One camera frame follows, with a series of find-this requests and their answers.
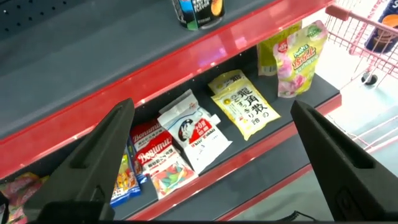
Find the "red shelf edge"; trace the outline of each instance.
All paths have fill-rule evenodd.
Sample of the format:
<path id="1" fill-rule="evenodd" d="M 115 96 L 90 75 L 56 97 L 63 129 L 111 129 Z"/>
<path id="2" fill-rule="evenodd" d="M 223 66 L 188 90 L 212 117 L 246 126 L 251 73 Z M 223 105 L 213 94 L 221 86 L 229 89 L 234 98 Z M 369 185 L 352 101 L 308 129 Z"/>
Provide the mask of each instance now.
<path id="1" fill-rule="evenodd" d="M 340 94 L 317 107 L 317 110 L 321 112 L 321 114 L 328 114 L 339 106 L 341 106 Z M 178 189 L 174 193 L 166 196 L 166 198 L 163 198 L 162 200 L 149 205 L 140 212 L 137 212 L 133 216 L 129 217 L 128 220 L 152 220 L 158 217 L 172 207 L 199 193 L 201 190 L 209 187 L 211 184 L 214 184 L 216 181 L 234 172 L 238 168 L 246 165 L 253 159 L 263 155 L 273 147 L 286 141 L 294 134 L 297 134 L 297 130 L 294 123 L 290 123 L 254 146 L 251 146 L 218 167 L 208 171 L 206 174 L 199 176 L 181 189 Z"/>
<path id="2" fill-rule="evenodd" d="M 333 1 L 275 1 L 0 140 L 0 179 L 88 134 L 119 101 L 132 98 L 140 106 Z M 215 49 L 221 55 L 206 61 Z"/>
<path id="3" fill-rule="evenodd" d="M 372 154 L 378 150 L 382 149 L 377 148 L 376 150 L 368 149 L 367 152 Z M 244 202 L 242 205 L 232 209 L 228 213 L 224 214 L 223 216 L 219 217 L 217 221 L 228 221 L 233 219 L 234 217 L 238 216 L 242 212 L 246 211 L 247 209 L 255 206 L 257 203 L 261 202 L 262 200 L 266 199 L 267 197 L 271 196 L 273 193 L 277 192 L 278 190 L 286 187 L 287 185 L 291 184 L 293 181 L 297 180 L 298 178 L 302 177 L 306 173 L 312 170 L 311 164 L 306 165 L 305 167 L 299 169 L 297 172 L 293 173 L 292 175 L 286 177 L 285 179 L 281 180 L 274 186 L 270 187 L 269 189 L 261 192 L 259 195 L 253 197 L 252 199 Z"/>

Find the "snack bag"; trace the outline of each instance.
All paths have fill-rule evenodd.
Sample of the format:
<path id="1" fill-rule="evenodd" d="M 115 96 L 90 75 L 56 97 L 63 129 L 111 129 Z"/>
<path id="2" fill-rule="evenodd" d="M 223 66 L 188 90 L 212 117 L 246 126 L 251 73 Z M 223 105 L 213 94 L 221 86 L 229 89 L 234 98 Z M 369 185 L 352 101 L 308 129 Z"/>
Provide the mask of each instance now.
<path id="1" fill-rule="evenodd" d="M 295 97 L 311 87 L 315 65 L 327 35 L 326 27 L 316 21 L 275 44 L 279 97 Z"/>
<path id="2" fill-rule="evenodd" d="M 13 198 L 21 189 L 38 181 L 39 177 L 31 172 L 17 177 L 13 182 L 0 185 L 0 192 L 8 199 Z"/>
<path id="3" fill-rule="evenodd" d="M 173 106 L 177 105 L 179 102 L 181 102 L 182 100 L 184 100 L 186 97 L 190 96 L 192 93 L 192 90 L 189 89 L 187 90 L 185 93 L 183 93 L 181 96 L 177 97 L 177 99 L 173 100 L 171 103 L 169 103 L 168 105 L 166 105 L 165 107 L 163 107 L 162 109 L 159 110 L 160 114 L 164 114 L 165 112 L 167 112 L 169 109 L 171 109 Z M 211 121 L 217 125 L 218 123 L 220 123 L 220 119 L 219 117 L 217 117 L 216 114 L 214 114 L 213 116 L 204 108 L 202 108 L 202 110 L 211 118 Z"/>
<path id="4" fill-rule="evenodd" d="M 272 76 L 277 74 L 277 65 L 272 48 L 275 44 L 286 39 L 290 34 L 300 30 L 302 24 L 302 21 L 300 21 L 257 44 L 259 75 Z"/>
<path id="5" fill-rule="evenodd" d="M 183 148 L 196 173 L 202 172 L 231 144 L 193 94 L 162 114 L 158 121 Z"/>
<path id="6" fill-rule="evenodd" d="M 147 181 L 147 177 L 144 174 L 144 170 L 140 163 L 136 160 L 136 154 L 143 147 L 147 146 L 150 141 L 161 132 L 165 131 L 164 128 L 157 122 L 156 119 L 147 123 L 139 124 L 133 127 L 130 131 L 132 137 L 127 140 L 127 148 L 131 156 L 134 172 L 136 173 L 137 180 L 140 184 Z"/>
<path id="7" fill-rule="evenodd" d="M 131 158 L 126 145 L 124 154 L 122 156 L 118 177 L 116 178 L 116 183 L 114 184 L 111 206 L 116 207 L 129 200 L 129 198 L 139 194 L 141 194 L 141 190 L 138 186 L 138 181 L 132 168 Z"/>
<path id="8" fill-rule="evenodd" d="M 36 193 L 37 190 L 40 189 L 40 187 L 44 184 L 44 182 L 48 178 L 49 177 L 46 176 L 46 177 L 36 180 L 31 185 L 28 185 L 27 187 L 20 189 L 13 197 L 9 198 L 8 222 L 26 223 L 27 219 L 25 217 L 22 206 L 25 204 L 26 201 L 28 201 L 28 199 L 30 199 L 30 197 L 34 193 Z"/>
<path id="9" fill-rule="evenodd" d="M 224 90 L 227 86 L 235 82 L 236 80 L 245 79 L 247 80 L 246 76 L 242 70 L 232 70 L 226 73 L 219 75 L 213 81 L 211 81 L 208 86 L 213 91 L 214 94 L 217 94 Z"/>
<path id="10" fill-rule="evenodd" d="M 239 128 L 244 140 L 280 118 L 249 80 L 238 80 L 211 97 Z"/>
<path id="11" fill-rule="evenodd" d="M 159 199 L 198 177 L 175 150 L 167 131 L 138 151 L 136 159 L 148 171 Z"/>

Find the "blue candy package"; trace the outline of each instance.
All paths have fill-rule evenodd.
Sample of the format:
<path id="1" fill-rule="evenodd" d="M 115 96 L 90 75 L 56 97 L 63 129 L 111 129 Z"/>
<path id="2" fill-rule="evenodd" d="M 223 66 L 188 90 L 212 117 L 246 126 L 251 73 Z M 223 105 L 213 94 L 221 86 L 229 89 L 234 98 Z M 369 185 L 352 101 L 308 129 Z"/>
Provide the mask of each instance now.
<path id="1" fill-rule="evenodd" d="M 131 138 L 129 138 L 127 140 L 127 149 L 128 149 L 130 160 L 133 164 L 133 169 L 136 174 L 136 178 L 140 184 L 143 184 L 148 180 L 148 178 L 146 175 L 143 174 L 142 166 L 136 159 L 137 151 L 136 151 L 136 148 L 134 147 L 134 145 L 132 144 Z"/>
<path id="2" fill-rule="evenodd" d="M 124 202 L 127 202 L 129 198 L 141 194 L 127 148 L 128 146 L 126 145 L 124 154 L 122 156 L 118 177 L 116 179 L 116 183 L 114 184 L 114 190 L 111 198 L 112 207 L 116 207 Z"/>

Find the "store shelf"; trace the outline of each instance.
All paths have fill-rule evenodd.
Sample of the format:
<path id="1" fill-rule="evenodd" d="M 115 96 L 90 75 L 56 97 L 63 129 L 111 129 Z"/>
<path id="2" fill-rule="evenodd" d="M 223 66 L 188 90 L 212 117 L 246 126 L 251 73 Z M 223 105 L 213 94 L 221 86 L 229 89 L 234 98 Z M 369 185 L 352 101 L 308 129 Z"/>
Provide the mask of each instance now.
<path id="1" fill-rule="evenodd" d="M 295 135 L 156 220 L 218 220 L 265 190 L 271 189 L 275 192 L 282 188 L 283 185 L 278 188 L 273 186 L 299 172 L 309 163 L 300 137 Z"/>
<path id="2" fill-rule="evenodd" d="M 0 178 L 86 135 L 117 102 L 140 106 L 333 0 L 228 0 L 222 23 L 198 32 L 169 1 L 32 2 L 0 5 Z"/>
<path id="3" fill-rule="evenodd" d="M 281 118 L 269 123 L 265 128 L 245 141 L 237 127 L 226 117 L 226 115 L 212 101 L 210 96 L 212 92 L 207 87 L 212 79 L 221 73 L 229 70 L 242 69 L 246 76 L 253 82 L 262 96 L 271 104 L 271 106 L 281 115 Z M 249 50 L 229 59 L 226 62 L 211 68 L 207 72 L 186 81 L 185 83 L 173 88 L 157 98 L 138 107 L 134 115 L 133 126 L 157 116 L 157 112 L 171 102 L 173 99 L 181 95 L 183 92 L 191 88 L 195 96 L 199 100 L 199 104 L 208 110 L 211 114 L 217 114 L 221 120 L 218 125 L 219 129 L 225 136 L 232 140 L 233 143 L 218 158 L 211 163 L 205 170 L 204 174 L 185 187 L 178 189 L 175 193 L 170 194 L 163 200 L 157 201 L 154 187 L 152 183 L 147 182 L 141 186 L 142 194 L 132 198 L 128 202 L 116 208 L 115 219 L 139 219 L 150 220 L 165 213 L 189 199 L 198 192 L 205 190 L 207 187 L 212 188 L 212 184 L 221 180 L 228 174 L 239 170 L 239 168 L 250 163 L 255 158 L 263 155 L 268 150 L 276 147 L 289 137 L 293 136 L 297 131 L 292 124 L 290 116 L 290 107 L 294 99 L 283 99 L 277 97 L 277 77 L 259 77 L 257 75 L 257 52 L 252 47 Z M 306 93 L 297 97 L 320 110 L 323 114 L 339 107 L 341 104 L 341 96 L 339 91 L 324 81 L 319 76 L 313 79 L 312 87 Z M 12 180 L 16 175 L 23 172 L 31 171 L 33 173 L 49 175 L 68 154 L 73 150 L 77 143 L 75 141 L 66 147 L 63 147 L 48 156 L 40 159 L 32 165 L 21 169 L 6 180 Z"/>

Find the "shopping cart wheel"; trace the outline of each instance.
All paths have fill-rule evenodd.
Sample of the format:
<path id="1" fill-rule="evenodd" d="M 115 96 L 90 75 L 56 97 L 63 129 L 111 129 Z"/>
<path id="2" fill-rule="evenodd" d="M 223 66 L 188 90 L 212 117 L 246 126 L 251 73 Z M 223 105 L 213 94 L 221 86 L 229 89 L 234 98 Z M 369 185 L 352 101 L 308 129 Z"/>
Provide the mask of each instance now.
<path id="1" fill-rule="evenodd" d="M 377 82 L 377 75 L 372 75 L 372 77 L 369 79 L 368 82 L 366 82 L 366 79 L 368 78 L 369 73 L 365 73 L 363 74 L 361 81 L 362 83 L 364 83 L 365 85 L 374 85 Z"/>

